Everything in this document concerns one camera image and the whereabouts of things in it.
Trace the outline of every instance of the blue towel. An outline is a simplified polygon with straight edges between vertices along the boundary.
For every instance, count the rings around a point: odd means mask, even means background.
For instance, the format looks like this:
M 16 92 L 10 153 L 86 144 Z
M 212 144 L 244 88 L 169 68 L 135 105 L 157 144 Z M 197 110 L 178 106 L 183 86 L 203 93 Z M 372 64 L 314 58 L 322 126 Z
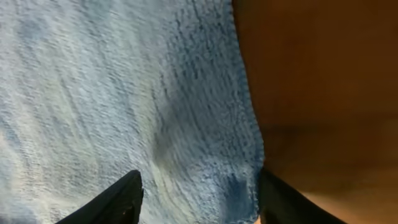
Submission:
M 132 169 L 141 223 L 253 223 L 262 139 L 230 0 L 3 0 L 0 223 Z

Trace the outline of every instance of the fabric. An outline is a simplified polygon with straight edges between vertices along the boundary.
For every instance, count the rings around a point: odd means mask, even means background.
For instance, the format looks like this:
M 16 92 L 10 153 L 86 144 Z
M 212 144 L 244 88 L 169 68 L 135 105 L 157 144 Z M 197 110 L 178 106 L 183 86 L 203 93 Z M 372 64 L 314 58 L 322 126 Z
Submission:
M 0 223 L 133 169 L 141 223 L 252 223 L 263 156 L 230 1 L 1 1 Z

